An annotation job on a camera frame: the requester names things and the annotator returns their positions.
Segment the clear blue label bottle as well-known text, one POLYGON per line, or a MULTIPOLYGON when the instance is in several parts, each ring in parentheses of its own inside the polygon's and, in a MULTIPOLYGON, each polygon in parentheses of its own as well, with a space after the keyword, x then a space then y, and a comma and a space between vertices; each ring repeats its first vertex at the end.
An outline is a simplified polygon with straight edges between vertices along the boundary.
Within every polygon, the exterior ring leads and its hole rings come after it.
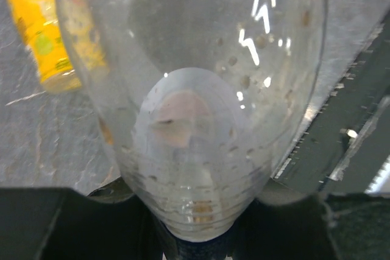
POLYGON ((224 234, 285 158, 327 0, 55 0, 108 157, 176 237, 224 234))

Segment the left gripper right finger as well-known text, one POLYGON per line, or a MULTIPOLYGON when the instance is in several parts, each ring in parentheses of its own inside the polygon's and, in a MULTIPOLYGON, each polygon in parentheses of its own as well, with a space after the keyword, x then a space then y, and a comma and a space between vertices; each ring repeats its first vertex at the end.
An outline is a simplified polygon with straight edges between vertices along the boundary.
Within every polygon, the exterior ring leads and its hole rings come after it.
POLYGON ((254 200, 227 259, 389 259, 389 194, 311 194, 282 205, 254 200))

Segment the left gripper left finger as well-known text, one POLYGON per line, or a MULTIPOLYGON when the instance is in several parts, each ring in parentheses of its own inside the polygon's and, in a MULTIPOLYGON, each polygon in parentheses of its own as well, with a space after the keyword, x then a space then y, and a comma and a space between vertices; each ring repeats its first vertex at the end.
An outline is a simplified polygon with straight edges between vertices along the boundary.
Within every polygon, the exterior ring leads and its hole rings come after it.
POLYGON ((1 188, 1 259, 169 259, 164 233, 115 180, 72 188, 1 188))

